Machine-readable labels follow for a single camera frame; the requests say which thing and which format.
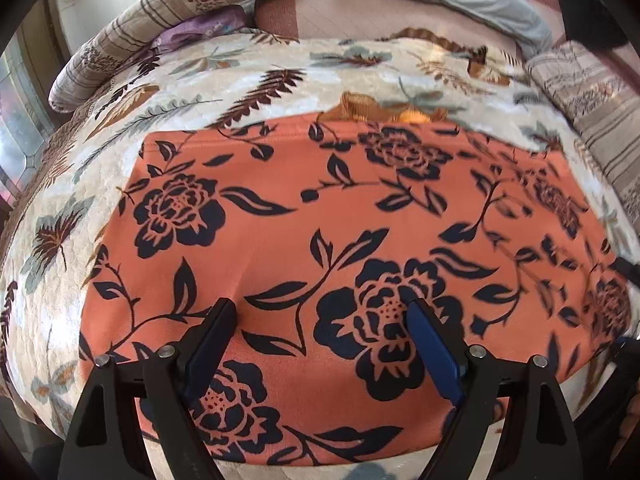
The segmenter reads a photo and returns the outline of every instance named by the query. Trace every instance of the cream floral bedspread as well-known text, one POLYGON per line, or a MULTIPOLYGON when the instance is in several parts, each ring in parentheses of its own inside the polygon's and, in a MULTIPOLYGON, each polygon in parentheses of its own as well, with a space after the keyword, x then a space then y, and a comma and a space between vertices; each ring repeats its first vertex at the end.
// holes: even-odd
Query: cream floral bedspread
MULTIPOLYGON (((294 41, 245 33, 193 44, 121 70, 76 113, 50 149, 37 190, 5 234, 4 378, 53 431, 66 433, 82 384, 77 371, 82 305, 94 251, 122 188, 152 131, 241 126, 267 118, 329 110, 344 92, 380 105, 411 103, 529 150, 561 145, 617 254, 640 260, 640 244, 620 202, 577 135, 534 86, 470 70, 463 59, 425 40, 294 41)), ((269 137, 251 153, 268 160, 269 137)), ((634 325, 640 299, 630 291, 634 325)), ((562 387, 575 413, 585 383, 579 371, 562 387)), ((490 430, 477 472, 486 473, 499 439, 490 430)), ((158 444, 148 442, 159 478, 170 473, 158 444)), ((410 479, 432 450, 373 463, 263 468, 221 463, 227 479, 410 479)))

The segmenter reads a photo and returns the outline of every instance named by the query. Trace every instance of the orange garment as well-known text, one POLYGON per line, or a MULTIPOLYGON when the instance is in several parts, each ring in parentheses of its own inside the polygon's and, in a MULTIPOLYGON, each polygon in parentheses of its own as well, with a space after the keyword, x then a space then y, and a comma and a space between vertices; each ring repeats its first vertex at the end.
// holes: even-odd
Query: orange garment
POLYGON ((562 153, 448 122, 317 117, 150 134, 97 248, 88 356, 143 359, 235 302, 190 405, 213 457, 317 465, 436 444, 452 407, 408 337, 413 298, 498 357, 546 355, 560 381, 626 328, 625 283, 562 153))

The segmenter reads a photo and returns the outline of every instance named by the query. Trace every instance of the orange floral fabric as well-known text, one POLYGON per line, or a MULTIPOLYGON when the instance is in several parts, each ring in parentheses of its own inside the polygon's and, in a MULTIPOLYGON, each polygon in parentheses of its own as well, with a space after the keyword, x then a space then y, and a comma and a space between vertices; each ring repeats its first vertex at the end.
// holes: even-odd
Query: orange floral fabric
POLYGON ((562 381, 629 323, 613 259, 559 152, 317 115, 158 132, 97 248, 82 372, 144 359, 228 297, 238 329, 188 406, 212 457, 393 456, 436 444, 452 409, 405 304, 425 298, 501 358, 544 354, 562 381))

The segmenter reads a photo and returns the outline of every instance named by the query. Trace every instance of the black cloth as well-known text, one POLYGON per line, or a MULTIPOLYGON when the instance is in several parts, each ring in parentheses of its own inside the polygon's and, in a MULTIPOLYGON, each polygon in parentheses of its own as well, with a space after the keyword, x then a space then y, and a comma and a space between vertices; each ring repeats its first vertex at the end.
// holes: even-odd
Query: black cloth
POLYGON ((628 43, 607 7, 600 0, 559 0, 567 40, 589 50, 607 50, 628 43))

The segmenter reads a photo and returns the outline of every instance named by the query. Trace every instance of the orange fabric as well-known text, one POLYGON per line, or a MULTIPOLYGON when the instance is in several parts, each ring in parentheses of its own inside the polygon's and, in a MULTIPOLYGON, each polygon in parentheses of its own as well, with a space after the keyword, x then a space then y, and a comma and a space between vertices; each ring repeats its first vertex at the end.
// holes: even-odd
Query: orange fabric
POLYGON ((437 443, 451 405, 406 332, 416 297, 498 357, 546 355, 561 381, 628 325, 561 153, 447 122, 316 119, 150 134, 97 250, 87 356, 144 358, 236 303, 190 405, 213 457, 317 465, 437 443))

